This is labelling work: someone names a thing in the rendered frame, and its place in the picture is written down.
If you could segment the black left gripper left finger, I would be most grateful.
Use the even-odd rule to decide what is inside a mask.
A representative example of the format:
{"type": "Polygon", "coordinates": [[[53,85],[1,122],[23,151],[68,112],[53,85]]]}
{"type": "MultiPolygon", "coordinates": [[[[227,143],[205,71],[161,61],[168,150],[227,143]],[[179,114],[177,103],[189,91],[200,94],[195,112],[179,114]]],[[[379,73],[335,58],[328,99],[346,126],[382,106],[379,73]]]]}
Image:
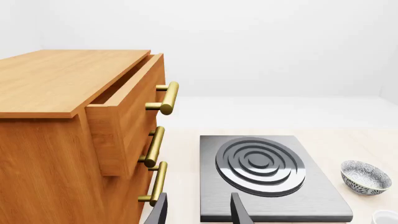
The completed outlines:
{"type": "Polygon", "coordinates": [[[153,207],[151,213],[144,224],[165,224],[167,218],[168,201],[167,194],[161,193],[158,201],[153,207]]]}

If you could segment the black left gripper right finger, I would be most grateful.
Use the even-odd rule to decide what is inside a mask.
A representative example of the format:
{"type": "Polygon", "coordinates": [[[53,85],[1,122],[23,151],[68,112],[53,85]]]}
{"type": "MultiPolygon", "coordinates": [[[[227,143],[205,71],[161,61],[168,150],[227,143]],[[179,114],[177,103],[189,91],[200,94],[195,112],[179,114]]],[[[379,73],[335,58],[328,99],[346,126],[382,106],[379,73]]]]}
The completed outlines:
{"type": "Polygon", "coordinates": [[[254,224],[236,192],[231,193],[230,210],[233,224],[254,224]]]}

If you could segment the flat black stove plate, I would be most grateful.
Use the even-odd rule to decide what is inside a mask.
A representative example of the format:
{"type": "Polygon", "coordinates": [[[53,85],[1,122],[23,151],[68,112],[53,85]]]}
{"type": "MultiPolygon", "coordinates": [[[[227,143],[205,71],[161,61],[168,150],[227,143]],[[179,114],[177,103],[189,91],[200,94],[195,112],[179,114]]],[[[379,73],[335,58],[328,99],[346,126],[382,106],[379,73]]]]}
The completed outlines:
{"type": "Polygon", "coordinates": [[[231,194],[239,195],[254,222],[353,219],[295,136],[200,136],[201,222],[231,222],[231,194]]]}

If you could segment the patterned black white bowl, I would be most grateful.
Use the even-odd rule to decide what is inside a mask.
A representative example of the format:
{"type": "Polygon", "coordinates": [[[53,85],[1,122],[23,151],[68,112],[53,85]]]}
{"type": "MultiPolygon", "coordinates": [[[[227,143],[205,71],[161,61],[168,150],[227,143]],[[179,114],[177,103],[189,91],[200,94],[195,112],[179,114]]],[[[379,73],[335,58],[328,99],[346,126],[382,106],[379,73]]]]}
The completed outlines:
{"type": "Polygon", "coordinates": [[[390,177],[377,167],[348,160],[340,165],[343,182],[359,195],[379,195],[392,186],[390,177]]]}

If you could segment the open wooden drawer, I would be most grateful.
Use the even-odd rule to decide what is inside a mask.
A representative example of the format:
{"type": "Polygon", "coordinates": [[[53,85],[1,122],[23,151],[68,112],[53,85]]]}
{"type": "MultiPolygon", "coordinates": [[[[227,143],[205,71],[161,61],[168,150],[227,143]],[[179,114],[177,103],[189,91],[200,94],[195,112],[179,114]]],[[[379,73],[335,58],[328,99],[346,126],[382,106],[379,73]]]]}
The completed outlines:
{"type": "Polygon", "coordinates": [[[147,55],[86,108],[93,145],[103,176],[130,177],[156,128],[154,110],[146,103],[161,102],[165,93],[163,54],[147,55]]]}

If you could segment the wooden cabinet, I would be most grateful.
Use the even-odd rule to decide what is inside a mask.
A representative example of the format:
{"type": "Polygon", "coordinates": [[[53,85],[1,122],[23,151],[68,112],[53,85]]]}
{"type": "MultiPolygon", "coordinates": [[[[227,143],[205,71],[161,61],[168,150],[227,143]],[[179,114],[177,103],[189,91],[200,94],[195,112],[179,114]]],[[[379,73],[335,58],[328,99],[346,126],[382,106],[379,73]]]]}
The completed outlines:
{"type": "Polygon", "coordinates": [[[138,224],[152,171],[103,176],[85,108],[149,50],[0,60],[0,224],[138,224]]]}

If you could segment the white ramekin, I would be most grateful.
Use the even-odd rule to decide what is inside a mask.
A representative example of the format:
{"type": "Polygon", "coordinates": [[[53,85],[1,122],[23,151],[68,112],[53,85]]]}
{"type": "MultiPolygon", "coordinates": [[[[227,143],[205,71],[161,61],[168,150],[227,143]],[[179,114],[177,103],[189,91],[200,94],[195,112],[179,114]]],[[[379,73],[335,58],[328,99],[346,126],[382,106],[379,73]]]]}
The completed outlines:
{"type": "Polygon", "coordinates": [[[376,210],[372,215],[371,224],[398,224],[398,212],[376,210]]]}

